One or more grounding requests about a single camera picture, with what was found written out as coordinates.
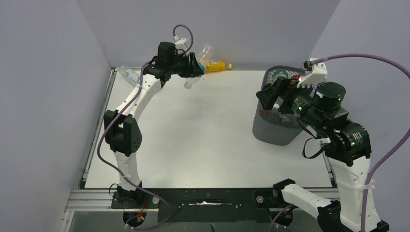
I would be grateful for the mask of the yellow juice bottle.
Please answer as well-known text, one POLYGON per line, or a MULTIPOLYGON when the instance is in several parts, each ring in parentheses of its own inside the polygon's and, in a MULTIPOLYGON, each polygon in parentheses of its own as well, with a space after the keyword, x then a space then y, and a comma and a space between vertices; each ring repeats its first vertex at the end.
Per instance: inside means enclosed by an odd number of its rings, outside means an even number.
POLYGON ((205 73, 216 73, 231 70, 233 65, 222 60, 210 60, 205 68, 205 73))

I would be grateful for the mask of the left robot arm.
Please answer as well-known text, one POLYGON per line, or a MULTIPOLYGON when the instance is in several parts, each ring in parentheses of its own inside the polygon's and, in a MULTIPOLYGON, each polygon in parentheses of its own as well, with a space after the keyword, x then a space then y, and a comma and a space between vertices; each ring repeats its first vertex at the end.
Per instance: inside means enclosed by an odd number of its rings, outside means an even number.
POLYGON ((203 65, 194 52, 182 52, 176 44, 161 42, 157 54, 140 70, 137 84, 129 96, 115 110, 103 115, 103 140, 109 145, 119 173, 117 199, 142 201, 142 180, 137 171, 136 152, 142 143, 138 120, 153 98, 172 75, 196 78, 204 74, 203 65))

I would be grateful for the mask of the green tinted bottle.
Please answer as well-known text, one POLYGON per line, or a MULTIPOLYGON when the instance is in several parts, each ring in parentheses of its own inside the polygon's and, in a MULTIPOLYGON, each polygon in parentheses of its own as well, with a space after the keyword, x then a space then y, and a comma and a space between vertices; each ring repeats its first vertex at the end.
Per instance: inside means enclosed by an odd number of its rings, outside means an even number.
POLYGON ((272 83, 275 82, 278 78, 288 79, 288 73, 283 69, 275 70, 272 74, 272 83))

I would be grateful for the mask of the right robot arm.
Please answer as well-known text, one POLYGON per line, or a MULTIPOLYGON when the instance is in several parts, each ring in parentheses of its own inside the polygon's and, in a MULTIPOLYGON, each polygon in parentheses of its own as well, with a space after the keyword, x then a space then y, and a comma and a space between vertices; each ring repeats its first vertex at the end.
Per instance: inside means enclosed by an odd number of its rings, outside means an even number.
POLYGON ((279 77, 258 91, 256 97, 265 110, 271 110, 282 98, 281 113, 293 114, 300 123, 314 129, 322 142, 321 152, 333 170, 339 198, 323 198, 285 179, 273 186, 274 204, 292 204, 304 210, 316 218, 324 232, 388 231, 388 223, 375 208, 373 184, 366 182, 371 161, 369 134, 342 108, 345 88, 335 82, 302 88, 298 83, 296 79, 279 77))

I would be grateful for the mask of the grey mesh waste bin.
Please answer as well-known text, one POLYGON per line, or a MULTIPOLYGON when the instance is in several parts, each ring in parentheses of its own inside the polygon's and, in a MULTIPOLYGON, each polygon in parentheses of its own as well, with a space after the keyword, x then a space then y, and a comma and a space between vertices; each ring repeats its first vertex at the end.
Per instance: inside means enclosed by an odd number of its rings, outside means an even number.
MULTIPOLYGON (((305 75, 302 68, 273 66, 265 72, 261 87, 272 83, 272 74, 278 69, 285 70, 289 78, 295 75, 305 75)), ((273 145, 288 145, 302 132, 296 116, 278 112, 282 103, 283 99, 278 98, 271 111, 264 110, 258 103, 252 126, 252 133, 256 139, 273 145)))

